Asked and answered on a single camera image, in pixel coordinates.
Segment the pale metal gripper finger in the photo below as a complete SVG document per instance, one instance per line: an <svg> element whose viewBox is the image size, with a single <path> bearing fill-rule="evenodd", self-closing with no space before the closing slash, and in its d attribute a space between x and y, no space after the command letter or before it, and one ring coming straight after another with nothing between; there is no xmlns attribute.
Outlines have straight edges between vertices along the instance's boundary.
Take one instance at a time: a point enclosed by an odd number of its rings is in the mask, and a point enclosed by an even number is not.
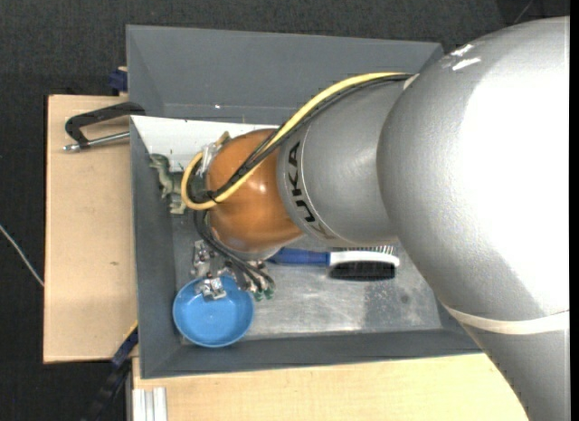
<svg viewBox="0 0 579 421"><path fill-rule="evenodd" d="M218 301L227 296L220 277L205 277L197 284L197 292L202 295L206 301Z"/></svg>
<svg viewBox="0 0 579 421"><path fill-rule="evenodd" d="M212 264L215 258L214 249L203 240L197 240L194 243L192 255L192 277L209 277L212 276Z"/></svg>

